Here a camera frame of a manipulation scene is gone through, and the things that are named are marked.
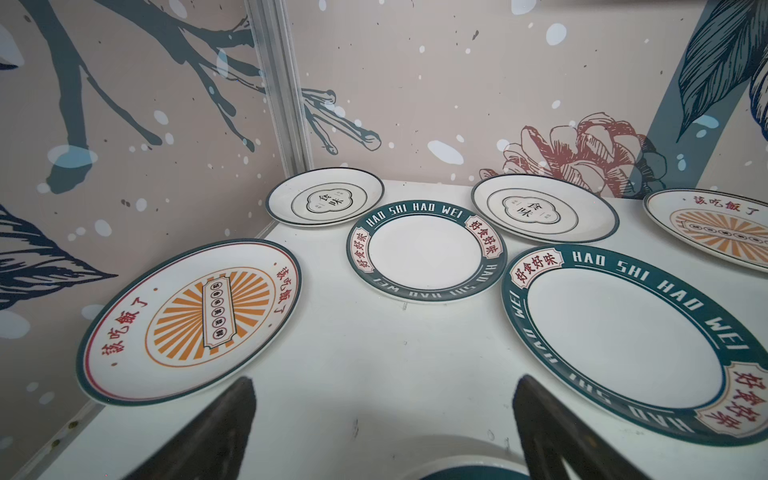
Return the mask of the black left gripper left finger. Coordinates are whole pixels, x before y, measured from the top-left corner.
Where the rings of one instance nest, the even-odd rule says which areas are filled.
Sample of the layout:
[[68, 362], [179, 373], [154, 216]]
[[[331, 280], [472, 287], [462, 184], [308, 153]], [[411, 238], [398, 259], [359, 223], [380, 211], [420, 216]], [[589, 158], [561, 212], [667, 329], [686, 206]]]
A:
[[257, 410], [253, 382], [238, 378], [129, 479], [236, 479]]

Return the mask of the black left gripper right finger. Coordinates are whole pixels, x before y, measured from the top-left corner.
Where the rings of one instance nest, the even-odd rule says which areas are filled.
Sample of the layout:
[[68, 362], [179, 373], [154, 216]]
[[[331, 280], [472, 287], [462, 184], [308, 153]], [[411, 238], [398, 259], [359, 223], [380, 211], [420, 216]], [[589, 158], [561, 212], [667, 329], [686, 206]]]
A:
[[532, 479], [567, 479], [566, 465], [581, 479], [647, 477], [534, 377], [519, 379], [512, 408]]

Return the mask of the large green rim plate back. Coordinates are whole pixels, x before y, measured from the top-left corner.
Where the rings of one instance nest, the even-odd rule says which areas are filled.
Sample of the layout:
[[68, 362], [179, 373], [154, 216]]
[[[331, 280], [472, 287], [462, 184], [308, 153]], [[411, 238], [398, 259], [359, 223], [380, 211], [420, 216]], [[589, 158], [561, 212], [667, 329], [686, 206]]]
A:
[[689, 283], [625, 254], [562, 244], [521, 253], [501, 288], [529, 352], [608, 413], [701, 445], [766, 439], [766, 349]]

